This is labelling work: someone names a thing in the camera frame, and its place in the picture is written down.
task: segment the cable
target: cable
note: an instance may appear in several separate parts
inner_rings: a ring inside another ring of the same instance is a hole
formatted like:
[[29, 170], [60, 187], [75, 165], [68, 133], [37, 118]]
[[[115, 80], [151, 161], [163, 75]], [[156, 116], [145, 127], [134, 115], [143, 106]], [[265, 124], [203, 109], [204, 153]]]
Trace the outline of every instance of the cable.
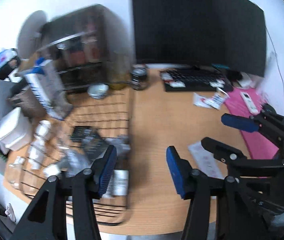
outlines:
[[[265, 27], [265, 29], [266, 29], [267, 34], [269, 35], [269, 30], [266, 27]], [[276, 53], [276, 50], [275, 50], [274, 43], [272, 41], [271, 35], [269, 35], [269, 39], [271, 40], [271, 43], [272, 43], [272, 46], [273, 46], [273, 50], [275, 52], [276, 65], [277, 65], [278, 73], [280, 74], [280, 77], [281, 77], [281, 80], [282, 80], [283, 92], [284, 92], [284, 80], [283, 80], [283, 77], [282, 77], [282, 74], [281, 74], [281, 71], [280, 71], [280, 67], [278, 65], [277, 53]]]

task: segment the black wire tray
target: black wire tray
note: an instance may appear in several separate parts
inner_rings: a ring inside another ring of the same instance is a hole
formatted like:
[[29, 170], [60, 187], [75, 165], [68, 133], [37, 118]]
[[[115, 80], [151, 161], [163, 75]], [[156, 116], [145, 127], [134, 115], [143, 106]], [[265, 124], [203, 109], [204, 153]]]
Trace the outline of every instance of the black wire tray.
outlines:
[[[80, 144], [69, 140], [74, 126], [94, 126], [98, 128], [103, 138], [114, 138], [119, 135], [127, 135], [131, 144], [130, 124], [133, 109], [133, 90], [125, 88], [119, 91], [111, 91], [104, 99], [90, 98], [87, 93], [70, 94], [68, 100], [73, 105], [71, 114], [62, 122], [55, 120], [55, 127], [59, 127], [68, 138], [70, 147], [80, 151]], [[29, 158], [23, 164], [20, 175], [20, 191], [32, 199], [46, 180], [43, 169], [62, 157], [56, 146], [56, 138], [46, 142], [45, 159], [39, 170], [32, 170]], [[115, 169], [128, 170], [130, 153], [124, 158], [118, 159]], [[128, 193], [126, 196], [114, 196], [113, 198], [101, 198], [94, 200], [94, 211], [97, 222], [101, 225], [116, 226], [123, 223], [128, 217]], [[72, 201], [66, 202], [67, 216], [73, 216]]]

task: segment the black monitor screen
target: black monitor screen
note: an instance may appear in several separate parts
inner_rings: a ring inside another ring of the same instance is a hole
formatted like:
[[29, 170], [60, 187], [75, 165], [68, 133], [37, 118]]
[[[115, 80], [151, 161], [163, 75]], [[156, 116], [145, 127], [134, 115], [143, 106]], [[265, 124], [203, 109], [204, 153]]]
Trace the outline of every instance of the black monitor screen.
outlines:
[[264, 76], [264, 12], [249, 0], [132, 2], [138, 64], [214, 64]]

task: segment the black keyboard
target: black keyboard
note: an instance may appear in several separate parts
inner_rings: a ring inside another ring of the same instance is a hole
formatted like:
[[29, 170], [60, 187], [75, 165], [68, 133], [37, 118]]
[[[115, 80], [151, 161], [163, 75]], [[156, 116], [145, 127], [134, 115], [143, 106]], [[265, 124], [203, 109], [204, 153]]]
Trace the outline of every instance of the black keyboard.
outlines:
[[229, 80], [219, 72], [202, 69], [168, 69], [160, 72], [166, 92], [216, 91], [220, 87], [225, 92], [233, 91]]

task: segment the white remote control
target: white remote control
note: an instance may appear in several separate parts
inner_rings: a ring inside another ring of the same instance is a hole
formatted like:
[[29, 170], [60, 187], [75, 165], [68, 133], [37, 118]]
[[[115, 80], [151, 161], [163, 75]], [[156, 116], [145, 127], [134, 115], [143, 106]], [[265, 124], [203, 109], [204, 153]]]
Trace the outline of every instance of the white remote control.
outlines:
[[243, 98], [248, 110], [251, 114], [258, 114], [259, 111], [257, 110], [253, 100], [251, 99], [250, 95], [246, 92], [241, 92], [241, 97]]

